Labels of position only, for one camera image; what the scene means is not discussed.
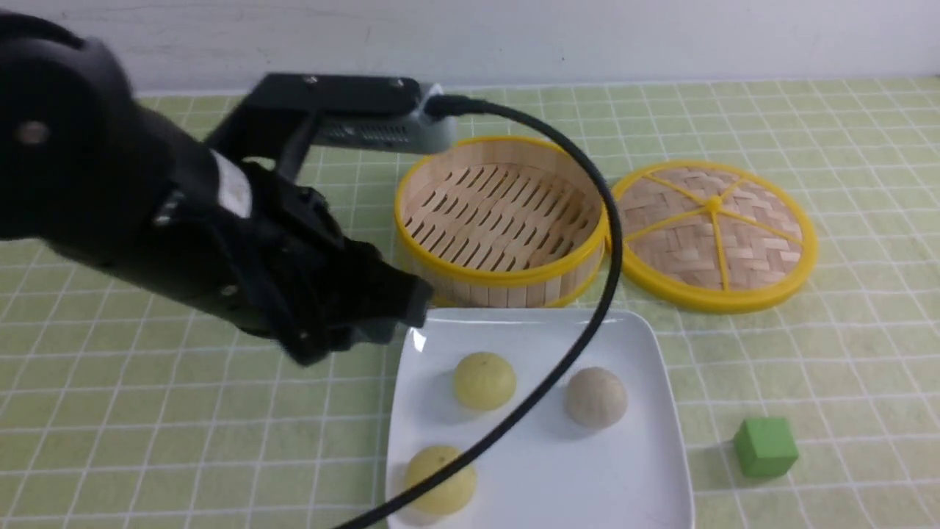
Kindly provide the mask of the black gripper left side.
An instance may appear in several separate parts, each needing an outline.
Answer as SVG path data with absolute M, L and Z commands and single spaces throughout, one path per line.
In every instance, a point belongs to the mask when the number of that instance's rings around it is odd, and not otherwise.
M 214 237 L 262 331 L 296 364 L 425 325 L 432 287 L 347 237 L 323 194 L 256 164 L 218 170 Z

